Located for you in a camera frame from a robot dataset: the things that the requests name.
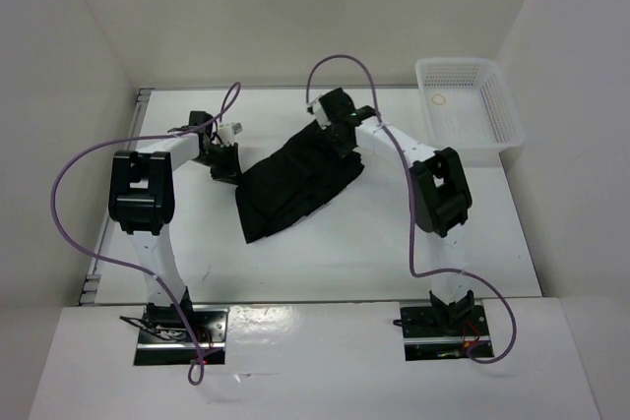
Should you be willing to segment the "black pleated skirt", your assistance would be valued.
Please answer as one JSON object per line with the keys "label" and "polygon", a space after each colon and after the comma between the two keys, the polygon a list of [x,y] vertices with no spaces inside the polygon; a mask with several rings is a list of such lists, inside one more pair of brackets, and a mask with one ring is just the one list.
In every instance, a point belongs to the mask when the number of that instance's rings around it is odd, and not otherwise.
{"label": "black pleated skirt", "polygon": [[239,178],[235,201],[245,242],[291,227],[336,197],[363,169],[359,153],[340,157],[311,122]]}

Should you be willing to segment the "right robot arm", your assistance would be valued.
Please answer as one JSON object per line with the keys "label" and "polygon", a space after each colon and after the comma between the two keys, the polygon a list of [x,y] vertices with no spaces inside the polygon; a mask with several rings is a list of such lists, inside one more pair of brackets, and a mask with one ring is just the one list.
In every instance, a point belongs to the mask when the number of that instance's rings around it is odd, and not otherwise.
{"label": "right robot arm", "polygon": [[362,148],[402,167],[409,200],[409,272],[436,278],[429,291],[431,323],[443,334],[456,332],[474,304],[470,285],[462,281],[464,224],[473,201],[458,153],[419,142],[385,121],[376,107],[357,108],[341,88],[318,96],[306,109],[336,151]]}

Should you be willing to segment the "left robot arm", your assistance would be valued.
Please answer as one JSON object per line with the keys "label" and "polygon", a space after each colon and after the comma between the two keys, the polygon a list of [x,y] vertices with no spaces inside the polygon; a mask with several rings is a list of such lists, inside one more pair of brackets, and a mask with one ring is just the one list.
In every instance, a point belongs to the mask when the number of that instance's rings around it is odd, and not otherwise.
{"label": "left robot arm", "polygon": [[193,161],[211,176],[234,184],[241,175],[235,136],[238,122],[223,123],[203,111],[152,145],[119,151],[112,161],[109,216],[129,237],[148,289],[145,323],[177,341],[195,331],[189,292],[176,266],[169,224],[175,214],[173,174]]}

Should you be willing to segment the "orange rubber band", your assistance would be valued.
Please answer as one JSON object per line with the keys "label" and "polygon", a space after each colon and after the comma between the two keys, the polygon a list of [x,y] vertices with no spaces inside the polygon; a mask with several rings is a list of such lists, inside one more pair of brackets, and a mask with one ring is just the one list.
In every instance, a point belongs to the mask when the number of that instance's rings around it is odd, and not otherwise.
{"label": "orange rubber band", "polygon": [[436,93],[432,95],[431,101],[436,105],[445,105],[446,97],[441,93]]}

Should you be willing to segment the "white plastic basket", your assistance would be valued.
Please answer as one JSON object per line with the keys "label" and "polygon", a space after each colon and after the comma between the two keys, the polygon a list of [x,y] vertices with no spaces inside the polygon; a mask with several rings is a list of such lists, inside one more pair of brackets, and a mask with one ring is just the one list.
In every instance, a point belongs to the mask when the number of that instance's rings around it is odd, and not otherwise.
{"label": "white plastic basket", "polygon": [[[499,154],[525,141],[512,94],[498,64],[485,58],[434,57],[414,66],[432,143],[460,153]],[[446,97],[445,105],[431,101]]]}

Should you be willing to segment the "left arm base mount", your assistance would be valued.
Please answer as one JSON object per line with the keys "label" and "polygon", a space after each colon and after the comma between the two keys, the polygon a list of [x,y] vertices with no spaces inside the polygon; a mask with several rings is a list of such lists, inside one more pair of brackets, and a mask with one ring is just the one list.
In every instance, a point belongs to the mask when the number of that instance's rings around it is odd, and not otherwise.
{"label": "left arm base mount", "polygon": [[[150,318],[149,307],[141,317],[120,316],[119,319],[137,331],[135,366],[188,366],[196,359],[196,347],[178,315]],[[194,304],[186,313],[192,332],[204,355],[205,365],[223,365],[229,309],[226,306]]]}

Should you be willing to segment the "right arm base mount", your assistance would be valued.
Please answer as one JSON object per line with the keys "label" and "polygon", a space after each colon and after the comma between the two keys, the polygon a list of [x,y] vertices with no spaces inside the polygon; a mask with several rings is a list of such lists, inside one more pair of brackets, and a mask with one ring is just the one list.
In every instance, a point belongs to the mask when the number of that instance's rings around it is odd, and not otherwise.
{"label": "right arm base mount", "polygon": [[482,360],[494,356],[490,331],[482,305],[448,328],[437,322],[437,310],[428,302],[400,305],[393,320],[403,336],[405,358],[410,361],[466,359],[468,350]]}

